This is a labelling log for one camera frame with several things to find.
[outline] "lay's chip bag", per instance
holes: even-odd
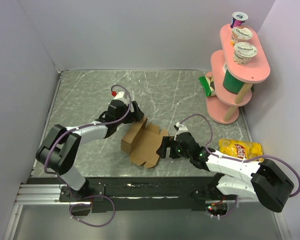
[[[260,143],[250,141],[237,141],[222,138],[219,140],[220,152],[240,159],[252,159],[263,155],[263,149]]]

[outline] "green snack package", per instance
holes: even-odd
[[[213,76],[201,76],[199,77],[199,80],[202,84],[206,97],[212,97],[216,95]]]

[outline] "flattened cardboard box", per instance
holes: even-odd
[[[130,155],[130,161],[138,166],[153,168],[159,155],[156,153],[164,136],[169,136],[168,130],[149,123],[147,118],[135,122],[121,140],[121,150]]]

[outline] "chobani yogurt cup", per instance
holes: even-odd
[[[238,42],[234,46],[233,60],[236,64],[245,65],[247,64],[255,55],[257,55],[258,50],[255,46],[248,42]]]
[[[240,42],[247,42],[253,35],[253,32],[249,28],[236,26],[232,28],[231,45],[234,46]]]
[[[247,14],[245,14],[244,12],[236,11],[232,14],[232,22],[230,24],[230,27],[232,29],[235,27],[240,27],[247,20],[248,20]]]
[[[227,63],[225,62],[222,68],[222,71],[224,72],[224,74],[226,74],[228,68],[227,68]]]

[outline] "gray marble tabletop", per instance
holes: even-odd
[[[47,131],[55,124],[65,127],[90,123],[108,107],[113,99],[110,87],[125,86],[148,122],[176,133],[174,124],[193,113],[207,116],[213,128],[210,147],[217,148],[219,139],[229,138],[248,141],[243,117],[232,124],[214,122],[207,113],[205,93],[198,78],[205,72],[197,70],[92,70],[65,71],[60,76],[60,86],[48,122]],[[195,140],[204,145],[210,138],[207,123],[199,116],[186,122]],[[213,172],[195,168],[185,158],[160,159],[154,168],[130,163],[129,156],[121,151],[121,139],[130,125],[121,125],[107,139],[100,139],[80,146],[75,166],[86,177],[185,177],[213,176]],[[46,175],[37,163],[33,177]]]

